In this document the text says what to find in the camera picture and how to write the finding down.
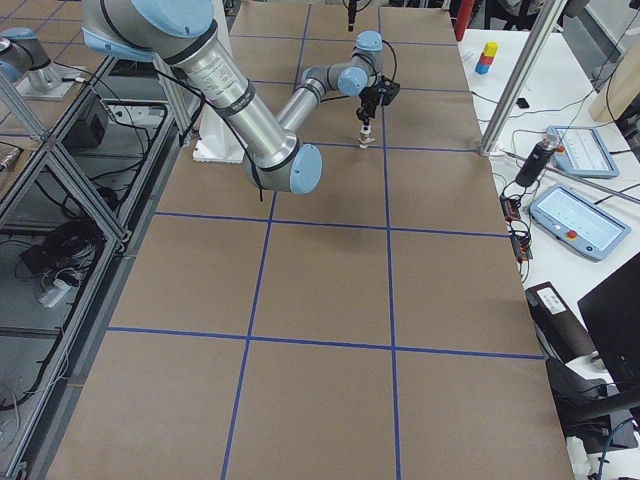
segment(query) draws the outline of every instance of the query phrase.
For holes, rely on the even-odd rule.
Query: metal shelf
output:
[[[70,220],[69,213],[91,219],[104,240],[86,283],[73,288],[51,309],[38,302],[42,285],[51,278],[30,278],[30,272],[19,263],[19,254],[28,245],[0,243],[0,302],[6,306],[0,312],[0,402],[4,399],[0,411],[0,478],[16,478],[25,459],[30,465],[45,465],[43,458],[57,448],[53,439],[62,435],[65,425],[57,420],[55,424],[47,422],[67,418],[75,404],[63,376],[88,372],[115,307],[115,292],[130,268],[127,255],[137,251],[157,201],[158,186],[170,172],[179,148],[174,113],[180,105],[169,105],[167,98],[175,101],[177,95],[185,105],[188,95],[179,91],[165,95],[166,85],[161,86],[158,79],[148,76],[109,77],[114,65],[113,59],[106,59],[95,73],[101,80],[92,77],[76,89],[75,97],[67,98],[60,106],[60,117],[53,125],[40,121],[0,75],[0,101],[18,117],[31,137],[25,134],[10,138],[32,147],[20,158],[19,169],[0,184],[4,192],[0,196],[0,242],[12,239],[42,243],[53,229]],[[152,139],[147,145],[146,135],[138,130],[146,147],[144,161],[136,131],[113,121],[99,147],[70,151],[63,146],[64,137],[96,95],[110,106],[131,112],[148,110],[144,118],[131,117]],[[184,123],[188,115],[179,113],[179,123]],[[128,118],[125,115],[120,123],[127,123]],[[118,173],[104,175],[114,171]],[[98,192],[101,186],[118,194],[117,208],[107,205]],[[57,204],[64,203],[69,211],[65,213],[52,199]],[[35,383],[34,393],[19,405],[18,421],[11,391],[19,398]]]

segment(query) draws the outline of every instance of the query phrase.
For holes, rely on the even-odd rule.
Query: small black object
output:
[[[27,266],[32,275],[39,275],[45,270],[53,267],[53,259],[40,245],[34,245],[28,250],[22,252],[20,254],[20,259]]]
[[[591,337],[551,282],[525,290],[531,317],[564,363],[590,355],[596,349]]]
[[[97,96],[81,111],[62,141],[67,148],[98,147],[104,139],[109,116]]]
[[[516,105],[518,105],[518,107],[520,108],[529,108],[529,102],[527,102],[527,99],[524,97],[520,97],[518,98],[518,100],[516,100]]]

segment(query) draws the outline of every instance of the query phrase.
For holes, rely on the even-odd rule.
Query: silver arm segment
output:
[[[328,90],[358,95],[380,71],[382,40],[365,32],[349,62],[305,72],[276,119],[218,41],[210,0],[83,0],[83,11],[89,47],[143,62],[153,61],[155,52],[184,70],[246,143],[250,181],[268,190],[309,193],[316,187],[320,152],[302,145],[295,131]]]

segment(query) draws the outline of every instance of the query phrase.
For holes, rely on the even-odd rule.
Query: stacked blocks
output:
[[[493,63],[496,53],[498,53],[498,42],[487,42],[476,65],[476,73],[480,75],[486,74]]]

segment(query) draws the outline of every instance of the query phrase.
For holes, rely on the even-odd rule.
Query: blue block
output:
[[[480,75],[485,75],[489,71],[489,67],[491,65],[482,65],[480,62],[476,65],[476,73]]]

